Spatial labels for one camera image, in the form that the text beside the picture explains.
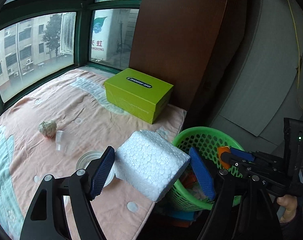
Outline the person right hand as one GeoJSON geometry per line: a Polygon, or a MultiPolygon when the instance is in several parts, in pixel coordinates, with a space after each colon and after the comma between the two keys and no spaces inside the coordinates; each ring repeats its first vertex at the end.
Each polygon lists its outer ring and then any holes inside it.
{"type": "Polygon", "coordinates": [[[298,206],[297,197],[286,194],[283,197],[277,198],[277,204],[285,208],[280,218],[280,223],[288,223],[295,218],[298,206]]]}

